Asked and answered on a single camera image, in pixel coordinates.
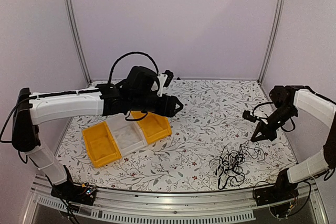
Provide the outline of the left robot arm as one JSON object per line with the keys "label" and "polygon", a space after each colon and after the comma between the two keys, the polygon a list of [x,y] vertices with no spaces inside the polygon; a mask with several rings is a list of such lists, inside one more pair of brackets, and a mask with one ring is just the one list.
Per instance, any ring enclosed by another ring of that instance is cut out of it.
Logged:
{"label": "left robot arm", "polygon": [[54,93],[32,93],[22,88],[16,105],[7,119],[12,120],[12,138],[9,143],[19,152],[25,153],[43,173],[58,186],[58,192],[67,200],[78,195],[78,188],[71,183],[66,168],[54,160],[48,147],[39,139],[38,126],[42,123],[82,115],[108,116],[140,111],[172,118],[184,105],[172,95],[164,94],[174,74],[158,68],[133,66],[128,76],[116,84],[112,75],[105,84],[95,87]]}

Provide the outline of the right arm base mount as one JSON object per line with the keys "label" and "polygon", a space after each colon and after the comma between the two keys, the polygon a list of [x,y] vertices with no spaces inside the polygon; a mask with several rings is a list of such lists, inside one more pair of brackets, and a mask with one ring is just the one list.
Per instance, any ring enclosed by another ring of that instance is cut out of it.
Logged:
{"label": "right arm base mount", "polygon": [[257,206],[287,201],[284,204],[270,207],[271,214],[276,218],[287,218],[295,207],[297,197],[299,196],[297,190],[298,184],[289,182],[287,171],[288,168],[279,172],[274,185],[253,189],[253,198]]}

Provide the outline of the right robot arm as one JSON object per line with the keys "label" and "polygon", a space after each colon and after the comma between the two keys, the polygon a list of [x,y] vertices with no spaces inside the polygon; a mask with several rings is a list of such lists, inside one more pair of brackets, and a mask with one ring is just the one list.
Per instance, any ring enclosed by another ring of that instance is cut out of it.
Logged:
{"label": "right robot arm", "polygon": [[276,107],[270,116],[256,115],[256,109],[243,112],[245,120],[258,122],[250,139],[252,142],[275,140],[276,131],[287,121],[292,121],[292,117],[297,117],[299,110],[309,113],[329,128],[321,151],[279,172],[271,196],[276,201],[282,201],[298,183],[335,170],[335,102],[314,92],[309,86],[274,86],[269,97],[269,103]]}

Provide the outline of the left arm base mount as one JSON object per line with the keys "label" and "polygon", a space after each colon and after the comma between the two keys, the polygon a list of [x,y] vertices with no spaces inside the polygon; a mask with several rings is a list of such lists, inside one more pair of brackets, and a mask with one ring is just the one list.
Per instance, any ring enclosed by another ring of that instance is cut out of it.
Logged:
{"label": "left arm base mount", "polygon": [[64,165],[66,171],[66,181],[59,185],[52,185],[51,195],[59,199],[92,206],[97,194],[97,188],[89,183],[75,184],[72,180],[68,168]]}

